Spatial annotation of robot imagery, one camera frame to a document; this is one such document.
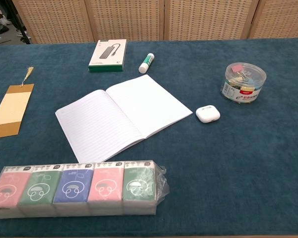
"product box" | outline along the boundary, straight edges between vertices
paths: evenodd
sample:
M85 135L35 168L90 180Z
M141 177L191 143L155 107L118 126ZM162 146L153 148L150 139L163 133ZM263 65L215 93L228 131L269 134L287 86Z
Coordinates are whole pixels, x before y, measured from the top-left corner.
M19 201L20 210L28 217L55 217L55 191L64 165L36 165Z
M59 216L90 216L87 199L94 164L65 164L54 197Z
M25 217L17 204L33 166L6 166L0 174L0 219Z
M88 204L93 216L122 215L124 162L95 165Z
M153 161L125 162L123 206L124 214L155 214L157 183Z
M123 71L127 40L99 40L88 65L90 72Z

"notebook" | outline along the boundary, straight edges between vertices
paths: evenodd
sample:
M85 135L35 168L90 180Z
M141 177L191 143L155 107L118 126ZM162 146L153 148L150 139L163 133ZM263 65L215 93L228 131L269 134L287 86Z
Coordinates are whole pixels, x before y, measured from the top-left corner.
M56 111L80 163L103 162L190 114L148 75L96 90Z

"wicker panel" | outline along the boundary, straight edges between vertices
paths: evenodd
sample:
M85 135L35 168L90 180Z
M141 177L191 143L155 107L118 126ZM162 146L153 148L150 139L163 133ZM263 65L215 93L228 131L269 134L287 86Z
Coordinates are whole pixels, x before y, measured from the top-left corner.
M166 0L166 40L240 39L258 0Z
M86 0L94 38L163 39L164 0Z
M260 4L251 38L298 37L298 0L265 0Z
M84 0L13 0L36 43L93 42Z

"tassel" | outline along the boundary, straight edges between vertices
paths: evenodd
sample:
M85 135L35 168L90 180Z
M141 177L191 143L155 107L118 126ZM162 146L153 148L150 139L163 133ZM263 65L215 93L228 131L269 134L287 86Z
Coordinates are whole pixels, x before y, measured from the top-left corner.
M27 80L27 78L31 75L33 70L34 70L34 67L29 67L28 68L28 72L26 73L26 76L24 77L24 80L22 81L22 84L20 85L20 87L23 87L24 81Z

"plastic container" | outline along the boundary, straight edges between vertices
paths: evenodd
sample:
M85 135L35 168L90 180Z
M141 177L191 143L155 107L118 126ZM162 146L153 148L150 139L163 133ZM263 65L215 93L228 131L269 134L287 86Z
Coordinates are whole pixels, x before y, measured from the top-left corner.
M145 58L144 62L140 65L139 72L146 73L153 60L154 60L154 54L149 53Z
M250 63L232 63L226 68L222 94L238 103L251 103L259 95L266 73Z

